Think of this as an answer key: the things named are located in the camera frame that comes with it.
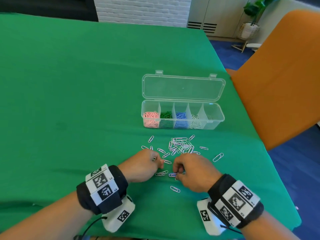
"floor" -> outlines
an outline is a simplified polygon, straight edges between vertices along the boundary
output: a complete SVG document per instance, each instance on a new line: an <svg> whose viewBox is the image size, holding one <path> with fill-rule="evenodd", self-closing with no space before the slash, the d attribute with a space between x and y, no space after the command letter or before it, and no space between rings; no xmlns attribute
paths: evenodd
<svg viewBox="0 0 320 240"><path fill-rule="evenodd" d="M210 41L225 68L237 70L253 55L231 47L231 42ZM270 150L269 155L298 207L302 225L293 230L301 240L320 239L320 129L317 125Z"/></svg>

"woven plant pot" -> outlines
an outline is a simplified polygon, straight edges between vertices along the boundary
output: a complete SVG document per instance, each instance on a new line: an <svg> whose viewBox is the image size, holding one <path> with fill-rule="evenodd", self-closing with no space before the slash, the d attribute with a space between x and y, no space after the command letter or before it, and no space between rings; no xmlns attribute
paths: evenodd
<svg viewBox="0 0 320 240"><path fill-rule="evenodd" d="M238 29L238 39L251 40L260 30L258 24L251 25L250 22L244 22Z"/></svg>

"wall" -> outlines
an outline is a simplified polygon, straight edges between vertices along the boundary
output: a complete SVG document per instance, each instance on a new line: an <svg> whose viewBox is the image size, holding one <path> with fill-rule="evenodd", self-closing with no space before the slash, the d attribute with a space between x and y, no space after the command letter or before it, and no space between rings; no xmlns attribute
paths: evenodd
<svg viewBox="0 0 320 240"><path fill-rule="evenodd" d="M250 41L250 43L262 44L282 17L288 12L296 9L308 9L320 12L319 7L314 7L296 0L280 0L272 3L262 14L261 19L258 22L260 25L260 31L258 35Z"/></svg>
<svg viewBox="0 0 320 240"><path fill-rule="evenodd" d="M94 0L99 22L186 27L191 0Z"/></svg>

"wristband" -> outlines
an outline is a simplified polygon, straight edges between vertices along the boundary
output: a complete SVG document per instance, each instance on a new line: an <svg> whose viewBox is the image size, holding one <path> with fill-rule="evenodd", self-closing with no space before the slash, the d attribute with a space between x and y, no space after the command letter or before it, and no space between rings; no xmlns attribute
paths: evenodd
<svg viewBox="0 0 320 240"><path fill-rule="evenodd" d="M241 181L224 174L209 190L208 209L227 227L241 229L264 211L260 198Z"/></svg>
<svg viewBox="0 0 320 240"><path fill-rule="evenodd" d="M122 205L128 182L121 170L105 164L85 177L86 181L77 186L80 205L95 215L106 214Z"/></svg>

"hand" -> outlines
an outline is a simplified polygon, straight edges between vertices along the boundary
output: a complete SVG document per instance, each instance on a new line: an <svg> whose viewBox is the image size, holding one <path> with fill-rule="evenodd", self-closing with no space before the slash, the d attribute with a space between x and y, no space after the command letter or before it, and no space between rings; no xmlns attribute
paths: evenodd
<svg viewBox="0 0 320 240"><path fill-rule="evenodd" d="M163 166L164 160L161 159L159 153L143 149L121 163L118 168L130 183L147 181L157 172L158 168L163 168Z"/></svg>
<svg viewBox="0 0 320 240"><path fill-rule="evenodd" d="M173 171L178 173L176 179L181 181L184 187L198 193L208 192L222 176L208 159L194 153L183 153L176 157Z"/></svg>

